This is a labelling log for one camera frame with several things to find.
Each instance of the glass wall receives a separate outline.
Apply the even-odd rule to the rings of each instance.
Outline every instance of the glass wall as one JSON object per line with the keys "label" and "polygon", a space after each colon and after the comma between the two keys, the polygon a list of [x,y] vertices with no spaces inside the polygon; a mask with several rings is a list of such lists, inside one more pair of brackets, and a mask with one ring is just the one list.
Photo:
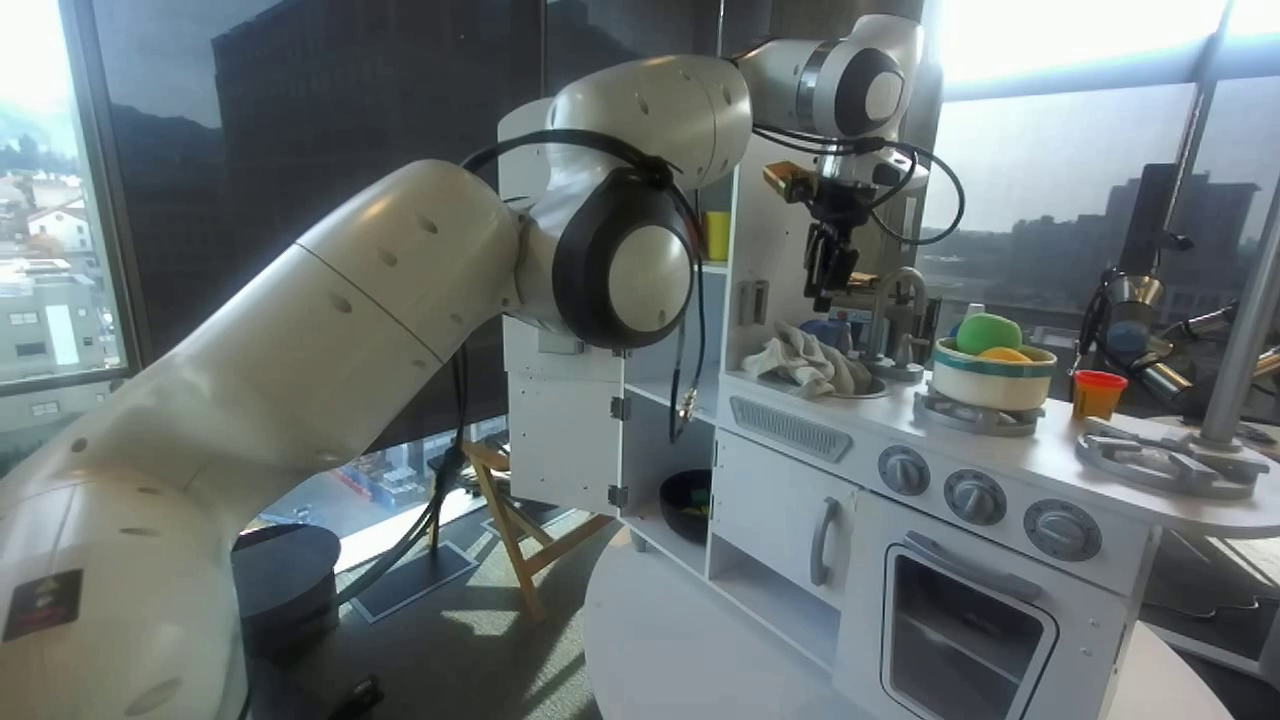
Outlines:
{"label": "glass wall", "polygon": [[117,235],[56,3],[0,0],[0,469],[127,369]]}
{"label": "glass wall", "polygon": [[[772,35],[840,35],[873,3],[883,0],[63,0],[90,35],[86,75],[107,109],[121,235],[144,309],[139,356],[168,351],[332,205],[404,162],[460,162],[492,144],[495,121],[523,102],[631,56],[738,56]],[[52,0],[0,8],[20,8],[23,17],[0,29],[23,29],[20,42],[33,42],[42,34],[27,17]],[[1182,158],[1190,113],[1206,97],[1195,80],[1217,75],[1223,80],[1212,83],[1195,173],[1176,205],[1176,234],[1195,243],[1165,252],[1161,271],[1174,282],[1169,313],[1207,309],[1239,290],[1280,173],[1268,131],[1280,109],[1280,22],[1268,0],[1236,0],[1223,44],[1212,44],[1212,34],[1229,0],[925,8],[937,17],[948,75],[937,151],[956,165],[971,202],[962,234],[922,257],[932,293],[1018,309],[1068,345],[1097,271],[1123,243],[1135,179],[1149,165]],[[0,234],[49,235],[27,248],[60,248],[56,264],[79,276],[79,295],[60,301],[63,313],[0,313],[0,328],[15,328],[13,365],[33,369],[36,361],[15,351],[36,349],[23,339],[27,322],[68,328],[79,301],[95,295],[107,309],[113,283],[100,271],[107,262],[93,214],[86,226],[73,210],[49,226],[13,220],[13,210],[36,214],[23,185],[42,177],[42,150],[45,165],[63,165],[77,144],[6,131],[8,124],[6,162],[20,167],[0,179]],[[95,322],[93,349],[79,323],[77,351],[68,331],[49,331],[49,369],[73,369],[73,356],[77,369],[117,369],[117,313]],[[495,328],[484,328],[470,356],[472,415],[501,415]],[[383,444],[449,423],[451,390],[442,376]]]}
{"label": "glass wall", "polygon": [[[948,301],[944,328],[982,301],[1072,356],[1094,290],[1135,248],[1155,248],[1161,322],[1239,301],[1280,179],[1276,3],[942,8],[948,102],[937,151],[967,188],[962,234],[922,252]],[[1174,210],[1141,217],[1141,198]],[[1206,396],[1221,345],[1182,369]]]}

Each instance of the black cable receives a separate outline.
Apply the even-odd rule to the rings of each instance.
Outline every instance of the black cable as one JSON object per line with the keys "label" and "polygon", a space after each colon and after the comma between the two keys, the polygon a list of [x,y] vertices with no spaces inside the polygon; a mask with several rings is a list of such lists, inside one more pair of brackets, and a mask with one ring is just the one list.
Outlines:
{"label": "black cable", "polygon": [[1276,391],[1276,390],[1266,390],[1266,379],[1268,379],[1268,376],[1252,379],[1248,390],[1280,399],[1280,391]]}
{"label": "black cable", "polygon": [[252,670],[245,666],[245,703],[239,703],[239,720],[252,720]]}
{"label": "black cable", "polygon": [[[962,230],[962,220],[965,220],[967,198],[965,198],[962,173],[956,173],[948,162],[942,162],[937,151],[922,150],[922,144],[903,144],[903,139],[889,139],[889,136],[811,136],[811,131],[788,131],[788,127],[772,127],[772,124],[762,124],[756,136],[764,136],[764,139],[772,139],[772,144],[780,144],[780,150],[793,150],[793,151],[825,151],[825,158],[868,158],[868,151],[878,151],[878,150],[897,150],[897,151],[903,151],[903,158],[914,162],[914,167],[903,173],[903,179],[892,185],[881,202],[868,205],[873,226],[878,226],[889,242],[897,242],[897,243],[942,243],[942,242],[956,235],[956,230]],[[948,177],[948,185],[956,188],[956,214],[951,214],[948,230],[937,234],[937,235],[897,235],[897,234],[881,220],[878,210],[889,205],[892,198],[900,198],[900,194],[914,185],[922,158],[925,158],[925,165],[937,165],[937,167]]]}
{"label": "black cable", "polygon": [[680,405],[680,365],[683,365],[683,322],[677,328],[677,356],[672,356],[672,390],[669,390],[669,442],[677,444],[692,422],[692,396],[705,379],[705,351],[709,351],[709,271],[696,264],[692,271],[692,293],[696,293],[696,361],[692,361],[692,379],[688,379],[688,399]]}
{"label": "black cable", "polygon": [[1280,427],[1276,415],[1239,415],[1239,422]]}
{"label": "black cable", "polygon": [[1103,271],[1097,276],[1097,283],[1094,283],[1094,295],[1087,295],[1085,315],[1082,315],[1076,356],[1087,356],[1094,345],[1102,339],[1103,313],[1110,313],[1114,271],[1115,271],[1115,267],[1103,267]]}
{"label": "black cable", "polygon": [[[660,158],[642,151],[635,144],[621,139],[621,136],[605,136],[605,131],[585,131],[585,127],[545,127],[545,131],[530,131],[530,136],[512,136],[501,139],[478,158],[466,162],[470,173],[480,173],[484,165],[492,165],[495,158],[512,151],[512,150],[530,150],[530,144],[582,144],[582,150],[597,150],[609,151],[625,165],[631,165],[631,173],[642,173],[642,179],[647,185],[664,185],[680,210],[688,214],[688,226],[696,230],[696,214],[683,202],[683,194],[672,185],[672,165]],[[460,349],[460,356],[451,356],[451,399],[457,399],[457,427],[451,427],[451,444],[435,469],[435,489],[431,501],[426,506],[426,511],[412,522],[412,527],[389,548],[379,552],[352,586],[346,586],[338,591],[338,603],[355,600],[367,586],[377,586],[389,567],[396,567],[404,560],[404,552],[412,546],[421,546],[431,527],[442,533],[442,510],[445,495],[451,489],[451,480],[466,474],[470,457],[466,457],[466,436],[470,436],[470,349]]]}
{"label": "black cable", "polygon": [[457,427],[451,444],[445,450],[445,462],[435,469],[435,489],[426,511],[410,523],[410,533],[383,548],[352,586],[338,591],[338,610],[367,591],[379,575],[389,575],[431,527],[442,527],[442,510],[451,489],[451,480],[466,474],[466,433],[470,433],[470,349],[451,356],[451,399],[457,399]]}
{"label": "black cable", "polygon": [[501,144],[470,158],[466,167],[470,167],[470,173],[480,173],[484,165],[501,162],[504,151],[530,150],[530,144],[582,144],[582,150],[597,150],[597,151],[609,151],[609,158],[631,165],[643,179],[672,185],[672,165],[669,165],[669,162],[647,158],[647,151],[642,151],[635,144],[630,144],[630,139],[621,139],[621,136],[588,131],[588,127],[541,127],[541,131],[523,131],[523,136],[501,139]]}

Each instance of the cable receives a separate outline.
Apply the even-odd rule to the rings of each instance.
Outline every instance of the cable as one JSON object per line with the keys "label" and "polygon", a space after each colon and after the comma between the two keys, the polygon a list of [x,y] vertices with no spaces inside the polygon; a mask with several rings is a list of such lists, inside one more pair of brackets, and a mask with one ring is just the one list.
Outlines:
{"label": "cable", "polygon": [[705,379],[705,351],[709,351],[709,267],[696,264],[696,276],[692,276],[692,293],[696,293],[696,361],[692,361],[692,379],[688,379],[688,391],[680,399],[680,361],[683,361],[683,322],[677,328],[677,356],[672,356],[672,390],[669,390],[669,442],[677,444],[692,422],[692,399],[696,399],[696,390]]}
{"label": "cable", "polygon": [[252,689],[252,670],[245,670],[245,703],[239,703],[239,720],[252,720],[252,696],[258,696],[258,689]]}
{"label": "cable", "polygon": [[705,293],[705,242],[700,242],[700,214],[692,210],[692,202],[672,185],[672,165],[660,162],[660,158],[647,158],[642,151],[635,144],[621,139],[621,136],[605,136],[605,131],[585,131],[585,127],[545,127],[545,131],[530,131],[530,136],[512,136],[512,139],[501,139],[478,158],[466,162],[470,173],[480,173],[484,165],[492,165],[495,158],[512,151],[512,150],[530,150],[530,144],[582,144],[582,150],[597,150],[597,151],[609,151],[625,165],[631,165],[631,173],[642,173],[642,179],[647,185],[664,185],[677,205],[680,205],[680,217],[688,226],[692,235],[677,234],[688,262],[692,262],[692,293],[696,293],[696,365],[692,365],[692,379],[688,379],[688,391],[680,399],[680,361],[683,361],[683,322],[680,315],[680,328],[677,328],[677,361],[672,361],[672,390],[669,390],[669,442],[677,444],[688,427],[688,415],[692,415],[692,399],[696,399],[696,390],[700,390],[700,376],[705,376],[705,351],[709,351],[709,293]]}
{"label": "cable", "polygon": [[630,139],[621,139],[621,136],[588,131],[588,127],[541,127],[541,131],[523,131],[523,136],[501,139],[501,144],[470,158],[466,167],[470,167],[470,173],[480,173],[484,165],[501,162],[504,151],[530,150],[530,144],[582,144],[582,150],[597,150],[597,151],[609,151],[609,158],[631,165],[643,179],[672,185],[672,165],[669,165],[669,162],[647,158],[647,151],[642,151],[635,144],[630,144]]}
{"label": "cable", "polygon": [[421,546],[431,527],[442,533],[442,510],[445,495],[451,489],[451,480],[466,469],[466,433],[470,433],[470,349],[460,349],[460,356],[451,356],[451,399],[457,399],[457,427],[451,427],[451,444],[445,450],[445,462],[435,469],[435,489],[431,501],[426,506],[426,511],[410,523],[410,533],[379,552],[352,586],[346,586],[338,591],[338,610],[355,600],[362,591],[367,591],[379,575],[389,575],[410,552],[412,546]]}
{"label": "cable", "polygon": [[[772,127],[772,124],[762,124],[756,136],[764,136],[764,139],[772,139],[772,144],[780,144],[780,150],[793,150],[793,151],[825,151],[825,158],[868,158],[868,151],[881,151],[881,150],[903,151],[903,158],[914,162],[914,167],[903,173],[903,179],[897,179],[883,198],[878,198],[878,202],[864,210],[864,214],[873,217],[873,226],[878,226],[889,242],[897,242],[897,243],[942,243],[942,242],[956,235],[956,230],[962,230],[962,220],[965,220],[967,198],[965,198],[962,173],[956,173],[948,162],[942,162],[937,151],[922,150],[922,144],[903,144],[903,139],[889,139],[889,136],[811,136],[811,131],[788,131],[788,127]],[[915,179],[922,158],[925,158],[925,165],[937,165],[937,167],[948,177],[948,185],[956,188],[956,214],[951,214],[948,230],[937,234],[937,235],[897,235],[897,234],[881,220],[878,210],[889,205],[892,198],[900,198],[900,194]]]}
{"label": "cable", "polygon": [[1085,361],[1087,351],[1097,351],[1094,345],[1102,345],[1114,271],[1115,271],[1115,267],[1103,267],[1103,271],[1097,276],[1094,295],[1087,295],[1087,303],[1085,303],[1082,339],[1076,339],[1076,356],[1082,356],[1082,361]]}
{"label": "cable", "polygon": [[1266,379],[1268,379],[1268,376],[1255,376],[1248,390],[1280,399],[1280,391],[1276,391],[1276,390],[1266,390]]}

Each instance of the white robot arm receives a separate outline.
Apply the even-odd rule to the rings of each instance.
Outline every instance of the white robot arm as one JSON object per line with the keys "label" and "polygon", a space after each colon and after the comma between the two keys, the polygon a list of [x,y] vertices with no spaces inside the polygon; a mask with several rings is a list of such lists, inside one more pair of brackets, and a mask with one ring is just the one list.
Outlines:
{"label": "white robot arm", "polygon": [[609,349],[680,322],[677,188],[740,162],[744,75],[625,64],[566,87],[549,127],[530,217],[457,165],[383,177],[0,485],[0,718],[238,718],[228,548],[267,501],[362,457],[487,315]]}
{"label": "white robot arm", "polygon": [[[922,0],[878,3],[837,42],[772,42],[740,59],[753,83],[756,127],[780,144],[806,144],[818,167],[772,165],[769,185],[806,205],[810,252],[806,295],[825,313],[849,295],[861,264],[851,234],[900,194],[922,194],[927,165],[903,151],[900,127],[922,64]],[[897,283],[900,248],[878,257],[881,282]]]}

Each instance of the green bowl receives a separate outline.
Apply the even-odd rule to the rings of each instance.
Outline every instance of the green bowl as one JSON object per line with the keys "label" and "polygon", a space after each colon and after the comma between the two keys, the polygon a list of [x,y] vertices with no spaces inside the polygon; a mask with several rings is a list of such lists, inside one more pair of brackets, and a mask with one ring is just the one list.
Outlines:
{"label": "green bowl", "polygon": [[988,349],[1020,349],[1024,328],[998,313],[965,313],[956,328],[956,349],[982,356]]}

